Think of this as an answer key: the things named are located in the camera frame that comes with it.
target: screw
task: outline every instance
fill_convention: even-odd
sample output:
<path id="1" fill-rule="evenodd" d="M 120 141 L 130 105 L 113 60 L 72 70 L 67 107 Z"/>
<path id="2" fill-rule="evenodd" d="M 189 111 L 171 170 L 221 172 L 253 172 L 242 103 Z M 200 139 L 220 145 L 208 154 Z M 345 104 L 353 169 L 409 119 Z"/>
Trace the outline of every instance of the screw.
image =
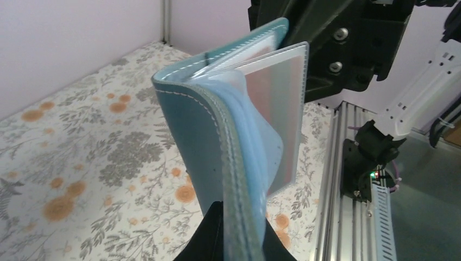
<path id="1" fill-rule="evenodd" d="M 343 41 L 349 35 L 349 31 L 346 28 L 340 28 L 333 34 L 333 38 L 336 41 Z"/>
<path id="2" fill-rule="evenodd" d="M 330 64 L 329 66 L 330 71 L 332 72 L 339 72 L 342 69 L 342 63 L 337 61 L 335 63 Z"/>

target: white stitching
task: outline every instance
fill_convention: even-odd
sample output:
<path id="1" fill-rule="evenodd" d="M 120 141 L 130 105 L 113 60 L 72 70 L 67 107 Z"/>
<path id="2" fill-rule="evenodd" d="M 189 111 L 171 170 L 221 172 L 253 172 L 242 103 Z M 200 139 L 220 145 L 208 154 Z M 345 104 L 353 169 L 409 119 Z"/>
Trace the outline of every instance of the white stitching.
<path id="1" fill-rule="evenodd" d="M 165 94 L 181 95 L 181 96 L 184 96 L 184 97 L 187 97 L 187 98 L 191 98 L 192 100 L 196 101 L 196 102 L 197 102 L 198 104 L 200 104 L 200 106 L 202 106 L 203 109 L 205 109 L 205 110 L 208 112 L 208 114 L 211 116 L 211 119 L 213 120 L 213 123 L 214 123 L 214 125 L 215 125 L 215 127 L 216 127 L 216 132 L 217 132 L 217 134 L 219 134 L 217 122 L 216 122 L 215 118 L 213 117 L 213 114 L 211 114 L 210 110 L 209 110 L 201 101 L 195 99 L 194 97 L 192 97 L 192 96 L 190 96 L 190 95 L 188 95 L 188 94 L 183 94 L 183 93 L 181 93 L 181 92 L 176 92 L 176 91 L 164 91 L 164 90 L 157 90 L 157 89 L 156 89 L 156 91 L 157 91 L 157 92 L 162 92 L 162 93 L 165 93 Z"/>
<path id="2" fill-rule="evenodd" d="M 275 26 L 274 28 L 272 28 L 272 29 L 266 31 L 264 34 L 256 35 L 255 37 L 253 37 L 253 38 L 251 38 L 251 39 L 245 41 L 244 43 L 242 43 L 242 44 L 240 44 L 240 45 L 238 45 L 238 46 L 235 46 L 234 48 L 232 48 L 232 49 L 230 49 L 230 50 L 228 50 L 228 51 L 225 51 L 225 52 L 223 52 L 223 53 L 221 53 L 221 54 L 218 54 L 218 55 L 216 55 L 216 56 L 210 57 L 210 58 L 208 58 L 208 59 L 203 59 L 203 60 L 201 60 L 201 61 L 196 61 L 195 63 L 192 63 L 192 64 L 189 64 L 189 65 L 187 65 L 187 66 L 181 67 L 181 68 L 179 68 L 179 69 L 177 69 L 177 70 L 175 70 L 175 71 L 172 71 L 172 72 L 168 73 L 167 75 L 163 76 L 162 80 L 164 80 L 166 77 L 168 77 L 168 76 L 170 76 L 170 75 L 172 75 L 172 74 L 174 74 L 174 73 L 177 73 L 177 72 L 179 72 L 179 71 L 181 71 L 181 70 L 183 70 L 183 69 L 186 69 L 186 68 L 188 68 L 188 67 L 191 67 L 191 66 L 194 66 L 194 65 L 196 65 L 196 64 L 202 63 L 202 62 L 204 62 L 204 61 L 206 61 L 206 60 L 214 60 L 214 59 L 219 58 L 219 57 L 221 57 L 221 56 L 223 56 L 223 55 L 225 55 L 225 54 L 228 54 L 228 53 L 230 53 L 230 52 L 233 52 L 233 51 L 235 51 L 236 49 L 238 49 L 238 48 L 240 48 L 240 47 L 242 47 L 242 46 L 244 46 L 244 45 L 247 45 L 247 44 L 249 44 L 250 42 L 254 41 L 256 38 L 262 37 L 262 36 L 264 36 L 264 35 L 266 35 L 266 34 L 272 32 L 272 31 L 274 31 L 275 29 L 277 29 L 277 28 L 279 28 L 279 27 L 286 28 L 286 25 L 280 24 L 280 25 Z"/>

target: gray leaf print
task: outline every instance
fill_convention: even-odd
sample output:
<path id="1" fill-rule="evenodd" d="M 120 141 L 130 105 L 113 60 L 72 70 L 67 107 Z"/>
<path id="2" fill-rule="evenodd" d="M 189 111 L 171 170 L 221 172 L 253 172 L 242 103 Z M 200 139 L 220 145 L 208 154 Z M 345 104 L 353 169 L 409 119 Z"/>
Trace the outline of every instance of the gray leaf print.
<path id="1" fill-rule="evenodd" d="M 85 131 L 83 124 L 99 123 L 105 124 L 105 119 L 102 116 L 102 112 L 92 106 L 82 106 L 76 110 L 69 110 L 66 113 L 59 115 L 59 119 L 65 122 L 64 129 L 67 130 L 68 135 L 74 133 L 79 134 Z"/>
<path id="2" fill-rule="evenodd" d="M 32 128 L 26 126 L 24 123 L 17 123 L 16 119 L 0 121 L 0 136 L 7 144 L 14 143 L 30 130 L 32 130 Z"/>
<path id="3" fill-rule="evenodd" d="M 305 183 L 303 188 L 297 188 L 295 192 L 295 202 L 291 204 L 291 219 L 297 220 L 302 217 L 302 209 L 310 206 L 309 197 L 312 194 L 312 188 L 309 183 Z"/>
<path id="4" fill-rule="evenodd" d="M 109 153 L 112 149 L 112 145 L 115 144 L 119 140 L 119 136 L 122 134 L 121 130 L 117 132 L 112 132 L 109 134 L 108 140 L 99 140 L 94 144 L 94 148 L 90 150 L 88 155 L 86 156 L 86 162 L 91 163 L 93 160 L 97 158 L 102 158 Z"/>
<path id="5" fill-rule="evenodd" d="M 67 166 L 68 160 L 80 152 L 83 146 L 80 142 L 84 137 L 86 135 L 70 136 L 58 145 L 57 150 L 44 152 L 33 157 L 30 163 L 34 164 L 35 168 L 28 170 L 29 175 L 26 177 L 26 181 L 44 185 L 51 178 L 60 175 Z"/>
<path id="6" fill-rule="evenodd" d="M 128 117 L 126 121 L 123 122 L 124 125 L 130 125 L 133 121 L 140 120 L 141 118 L 145 118 L 151 116 L 160 109 L 160 106 L 148 106 L 144 107 L 143 110 L 137 110 L 136 115 Z"/>
<path id="7" fill-rule="evenodd" d="M 304 133 L 301 133 L 301 144 L 307 144 L 308 138 Z"/>
<path id="8" fill-rule="evenodd" d="M 74 102 L 81 102 L 86 100 L 89 96 L 94 95 L 95 93 L 98 92 L 98 88 L 92 88 L 92 89 L 83 89 L 81 91 L 77 91 L 74 95 L 66 98 L 63 102 L 59 103 L 58 106 L 69 106 Z"/>
<path id="9" fill-rule="evenodd" d="M 104 77 L 101 78 L 100 83 L 101 83 L 101 87 L 104 87 L 106 85 L 108 85 L 109 83 L 112 83 L 112 80 L 115 79 L 117 73 L 119 72 L 119 70 L 115 69 L 115 70 L 112 70 L 111 73 L 105 73 L 104 74 Z"/>
<path id="10" fill-rule="evenodd" d="M 32 140 L 35 140 L 35 139 L 26 140 L 26 141 L 23 141 L 23 142 L 21 142 L 19 144 L 13 145 L 13 146 L 0 148 L 0 157 L 3 156 L 3 154 L 9 152 L 10 159 L 12 159 L 12 160 L 15 159 L 16 153 L 22 147 L 22 145 L 24 145 L 25 143 L 27 143 L 29 141 L 32 141 Z"/>
<path id="11" fill-rule="evenodd" d="M 122 82 L 122 85 L 134 88 L 144 83 L 151 72 L 147 65 L 140 65 L 133 70 L 122 72 L 120 75 L 126 80 Z"/>
<path id="12" fill-rule="evenodd" d="M 0 178 L 0 220 L 8 220 L 10 218 L 7 213 L 8 204 L 12 196 L 21 194 L 16 191 L 16 187 L 21 186 L 24 186 L 24 184 L 19 181 L 9 182 Z"/>
<path id="13" fill-rule="evenodd" d="M 129 64 L 129 61 L 126 58 L 119 59 L 113 63 L 111 63 L 112 66 L 123 66 Z"/>
<path id="14" fill-rule="evenodd" d="M 161 138 L 160 142 L 163 147 L 169 150 L 172 146 L 176 144 L 175 140 L 173 139 L 173 136 L 171 135 L 170 129 L 167 127 L 166 123 L 154 124 L 154 126 L 162 127 L 156 129 L 155 131 L 161 133 L 158 134 L 157 137 Z"/>
<path id="15" fill-rule="evenodd" d="M 104 250 L 112 260 L 130 260 L 131 257 L 154 260 L 153 255 L 158 253 L 154 235 L 158 229 L 159 226 L 153 231 L 134 230 L 132 234 L 119 231 L 118 234 L 107 236 Z"/>
<path id="16" fill-rule="evenodd" d="M 155 92 L 154 87 L 144 88 L 136 94 L 138 100 L 144 102 L 149 100 L 151 104 L 158 104 L 157 93 Z"/>
<path id="17" fill-rule="evenodd" d="M 105 185 L 121 187 L 123 179 L 138 176 L 144 163 L 159 161 L 163 148 L 158 143 L 146 144 L 151 136 L 142 132 L 132 132 L 117 144 L 107 160 L 112 164 L 100 171 L 99 180 Z"/>

